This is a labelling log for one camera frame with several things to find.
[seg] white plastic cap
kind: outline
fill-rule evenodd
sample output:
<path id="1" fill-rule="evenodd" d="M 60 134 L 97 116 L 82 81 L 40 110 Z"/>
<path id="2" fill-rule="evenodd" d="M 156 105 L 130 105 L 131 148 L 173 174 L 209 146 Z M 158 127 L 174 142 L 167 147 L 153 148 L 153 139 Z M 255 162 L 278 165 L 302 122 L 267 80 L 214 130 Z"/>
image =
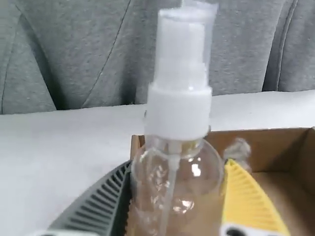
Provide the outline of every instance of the white plastic cap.
<path id="1" fill-rule="evenodd" d="M 159 11 L 146 134 L 181 141 L 207 134 L 212 96 L 208 66 L 217 9 L 217 4 L 190 0 Z"/>

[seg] brown cardboard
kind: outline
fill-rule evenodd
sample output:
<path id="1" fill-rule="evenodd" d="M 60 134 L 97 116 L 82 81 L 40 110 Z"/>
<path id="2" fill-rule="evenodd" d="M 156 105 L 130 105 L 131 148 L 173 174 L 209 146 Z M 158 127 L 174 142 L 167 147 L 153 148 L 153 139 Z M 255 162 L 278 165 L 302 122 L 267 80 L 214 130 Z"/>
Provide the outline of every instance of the brown cardboard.
<path id="1" fill-rule="evenodd" d="M 274 203 L 291 235 L 315 236 L 315 129 L 218 131 L 205 137 L 221 156 L 235 138 L 244 138 L 250 144 L 253 177 Z M 142 145 L 143 136 L 132 137 L 131 157 Z M 202 224 L 194 225 L 192 231 L 194 236 L 204 235 Z"/>

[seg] white table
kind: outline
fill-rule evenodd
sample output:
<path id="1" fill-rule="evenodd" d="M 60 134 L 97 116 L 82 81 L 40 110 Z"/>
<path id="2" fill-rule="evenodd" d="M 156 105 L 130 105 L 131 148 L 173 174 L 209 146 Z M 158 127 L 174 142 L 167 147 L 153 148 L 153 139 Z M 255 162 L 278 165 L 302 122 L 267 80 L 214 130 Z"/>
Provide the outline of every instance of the white table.
<path id="1" fill-rule="evenodd" d="M 0 229 L 44 229 L 90 185 L 129 159 L 144 105 L 0 116 Z M 213 130 L 315 125 L 315 90 L 213 98 Z"/>

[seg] gray plastic item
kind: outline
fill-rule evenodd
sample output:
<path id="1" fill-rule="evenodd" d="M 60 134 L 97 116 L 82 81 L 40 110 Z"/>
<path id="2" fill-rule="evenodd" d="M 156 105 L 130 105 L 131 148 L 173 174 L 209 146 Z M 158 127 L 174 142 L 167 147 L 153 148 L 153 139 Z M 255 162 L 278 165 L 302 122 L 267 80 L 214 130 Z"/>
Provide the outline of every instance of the gray plastic item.
<path id="1" fill-rule="evenodd" d="M 131 161 L 101 178 L 76 199 L 49 227 L 100 236 L 124 236 L 128 218 Z"/>

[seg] clear plastic bottle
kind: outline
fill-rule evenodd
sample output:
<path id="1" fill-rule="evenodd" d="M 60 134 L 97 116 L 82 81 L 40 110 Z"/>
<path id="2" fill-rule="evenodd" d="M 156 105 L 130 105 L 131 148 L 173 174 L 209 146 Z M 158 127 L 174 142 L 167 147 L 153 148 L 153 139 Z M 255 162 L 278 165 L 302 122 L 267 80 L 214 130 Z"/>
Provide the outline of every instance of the clear plastic bottle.
<path id="1" fill-rule="evenodd" d="M 159 236 L 167 189 L 170 187 L 170 142 L 158 137 L 146 137 L 151 145 L 143 146 L 132 165 L 133 217 L 139 227 L 137 235 Z M 221 220 L 220 186 L 223 161 L 204 139 L 180 142 L 179 168 L 166 235 L 193 235 L 195 227 L 202 227 L 204 235 L 219 231 Z"/>
<path id="2" fill-rule="evenodd" d="M 217 235 L 224 163 L 209 131 L 211 36 L 217 5 L 185 1 L 158 14 L 146 145 L 131 167 L 135 236 Z"/>

